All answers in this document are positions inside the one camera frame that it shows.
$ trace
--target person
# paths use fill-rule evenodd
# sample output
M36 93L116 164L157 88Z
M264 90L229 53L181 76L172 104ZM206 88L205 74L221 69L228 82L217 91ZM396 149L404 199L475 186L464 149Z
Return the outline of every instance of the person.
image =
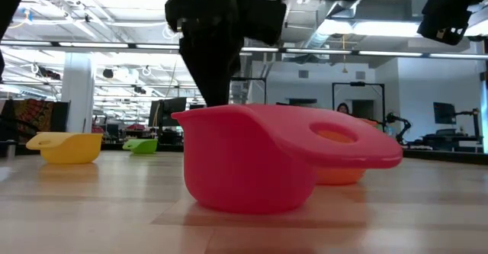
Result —
M342 102L337 107L337 111L338 112L341 112L341 113L344 113L344 114L349 114L349 106L346 103Z

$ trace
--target ceiling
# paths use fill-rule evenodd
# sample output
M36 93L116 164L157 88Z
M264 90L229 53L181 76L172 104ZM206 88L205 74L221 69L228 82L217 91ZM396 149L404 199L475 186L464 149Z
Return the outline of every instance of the ceiling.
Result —
M178 43L179 36L172 33L165 22L165 3L167 0L22 0L14 17L12 29L5 39L11 40L49 40L49 41L88 41L88 42L128 42L128 43ZM343 12L337 20L355 24L359 21L418 21L419 10L425 0L363 0L354 9L353 15ZM334 6L333 2L319 0L287 0L286 23L281 35L283 45L301 47L322 24L325 15ZM249 41L248 45L261 45ZM361 50L395 50L422 52L461 52L469 47L467 41L458 47L448 47L418 37L379 37L365 35L337 35L326 39L325 47L332 49ZM63 51L16 50L2 48L7 62L4 80L39 82L46 79L36 77L32 64L52 69L61 75L64 67ZM116 84L130 83L132 77L105 79L105 69L136 70L138 82L147 85L171 84L193 85L193 79L178 54L143 54L143 53L102 53L93 51L93 57L99 64L96 83ZM328 61L340 63L343 56L331 56ZM381 64L383 59L368 56L348 56L350 63L369 63L371 66ZM29 86L32 94L42 94L50 98L56 95L60 87ZM133 96L140 97L137 105L138 115L149 113L150 99L172 97L178 94L176 89L148 87L146 95L140 95L131 88L97 87L99 96ZM245 87L236 86L239 91ZM198 102L200 93L196 89L180 93ZM102 102L95 102L97 109L104 109ZM120 103L111 102L111 113L117 111Z

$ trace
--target pink bowl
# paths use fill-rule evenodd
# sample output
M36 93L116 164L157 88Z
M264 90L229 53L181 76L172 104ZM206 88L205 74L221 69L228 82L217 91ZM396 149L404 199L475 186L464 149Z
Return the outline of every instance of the pink bowl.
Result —
M202 205L243 214L301 206L316 183L314 166L391 168L401 147L364 122L334 111L226 105L175 113L185 130L185 183ZM334 130L354 143L316 134Z

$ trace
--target wooden floor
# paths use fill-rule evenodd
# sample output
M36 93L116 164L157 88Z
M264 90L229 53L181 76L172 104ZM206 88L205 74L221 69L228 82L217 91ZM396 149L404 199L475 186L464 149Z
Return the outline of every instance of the wooden floor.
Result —
M405 159L274 216L209 211L182 154L0 160L0 253L488 253L488 167Z

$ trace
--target yellow bowl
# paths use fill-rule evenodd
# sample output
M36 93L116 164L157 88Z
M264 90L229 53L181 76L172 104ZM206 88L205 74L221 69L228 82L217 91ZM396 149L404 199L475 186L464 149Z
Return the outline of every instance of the yellow bowl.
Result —
M98 158L101 138L98 133L39 133L27 143L30 150L40 150L47 163L90 163Z

